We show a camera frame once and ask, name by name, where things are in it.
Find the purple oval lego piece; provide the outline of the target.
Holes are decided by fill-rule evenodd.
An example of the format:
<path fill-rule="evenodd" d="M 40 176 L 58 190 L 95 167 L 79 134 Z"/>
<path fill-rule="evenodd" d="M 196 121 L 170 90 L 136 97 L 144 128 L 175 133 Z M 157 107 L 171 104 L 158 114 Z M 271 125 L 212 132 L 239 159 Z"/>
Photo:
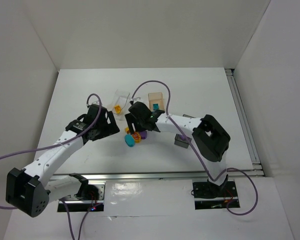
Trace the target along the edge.
<path fill-rule="evenodd" d="M 145 140 L 148 136 L 148 132 L 146 130 L 145 131 L 140 131 L 139 135 L 140 135 L 142 140 Z"/>

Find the teal long lego brick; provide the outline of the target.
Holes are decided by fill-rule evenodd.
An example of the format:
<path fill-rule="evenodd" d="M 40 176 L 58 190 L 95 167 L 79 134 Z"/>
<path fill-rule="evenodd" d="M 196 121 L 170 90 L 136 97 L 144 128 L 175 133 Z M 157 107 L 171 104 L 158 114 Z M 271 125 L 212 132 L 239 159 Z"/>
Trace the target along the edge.
<path fill-rule="evenodd" d="M 153 108 L 153 111 L 160 110 L 160 105 L 158 103 L 153 103 L 152 108 Z"/>

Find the teal oval lego piece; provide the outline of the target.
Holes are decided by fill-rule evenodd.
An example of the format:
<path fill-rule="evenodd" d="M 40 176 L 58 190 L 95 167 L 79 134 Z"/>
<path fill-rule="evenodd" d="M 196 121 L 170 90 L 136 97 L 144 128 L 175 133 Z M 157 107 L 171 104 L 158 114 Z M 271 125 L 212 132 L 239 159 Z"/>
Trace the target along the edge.
<path fill-rule="evenodd" d="M 133 147 L 135 145 L 135 139 L 130 134 L 126 134 L 124 136 L 124 141 L 129 147 Z"/>

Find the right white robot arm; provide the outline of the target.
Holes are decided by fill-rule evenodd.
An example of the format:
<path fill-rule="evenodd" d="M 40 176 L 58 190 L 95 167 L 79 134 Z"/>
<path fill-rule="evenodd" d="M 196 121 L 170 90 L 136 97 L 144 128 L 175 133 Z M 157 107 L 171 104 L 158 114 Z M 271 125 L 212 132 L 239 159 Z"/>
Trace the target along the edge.
<path fill-rule="evenodd" d="M 228 178 L 223 157 L 231 137 L 212 115 L 200 118 L 168 114 L 163 110 L 152 112 L 144 103 L 136 101 L 129 107 L 125 119 L 131 133 L 154 131 L 183 136 L 198 157 L 209 182 L 219 187 Z"/>

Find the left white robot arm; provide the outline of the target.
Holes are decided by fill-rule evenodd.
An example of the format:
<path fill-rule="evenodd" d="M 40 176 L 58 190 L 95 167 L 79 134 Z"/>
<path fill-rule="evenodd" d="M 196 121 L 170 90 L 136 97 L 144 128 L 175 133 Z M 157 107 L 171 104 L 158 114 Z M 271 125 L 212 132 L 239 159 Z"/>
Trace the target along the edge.
<path fill-rule="evenodd" d="M 78 173 L 51 181 L 55 172 L 87 142 L 119 133 L 114 114 L 105 107 L 92 104 L 88 112 L 69 123 L 53 148 L 45 151 L 34 162 L 7 174 L 5 200 L 34 218 L 47 205 L 67 196 L 79 200 L 97 201 L 99 190 Z"/>

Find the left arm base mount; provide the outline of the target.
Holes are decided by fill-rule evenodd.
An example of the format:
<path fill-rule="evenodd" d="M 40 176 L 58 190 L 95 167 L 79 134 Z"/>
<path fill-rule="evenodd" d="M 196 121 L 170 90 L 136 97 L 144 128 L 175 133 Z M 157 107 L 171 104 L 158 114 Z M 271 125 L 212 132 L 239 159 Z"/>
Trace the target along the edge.
<path fill-rule="evenodd" d="M 83 196 L 69 195 L 64 198 L 70 213 L 83 213 L 89 208 L 91 212 L 104 211 L 106 184 L 97 182 L 92 184 Z"/>

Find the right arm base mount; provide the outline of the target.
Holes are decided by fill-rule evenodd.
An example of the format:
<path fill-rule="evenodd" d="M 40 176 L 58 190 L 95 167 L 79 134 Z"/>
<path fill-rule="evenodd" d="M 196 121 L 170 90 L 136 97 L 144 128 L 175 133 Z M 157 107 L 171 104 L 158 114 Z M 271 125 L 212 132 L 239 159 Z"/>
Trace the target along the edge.
<path fill-rule="evenodd" d="M 207 181 L 192 183 L 190 194 L 194 197 L 195 210 L 215 210 L 240 208 L 237 187 L 234 181 L 228 181 L 222 190 L 213 189 Z"/>

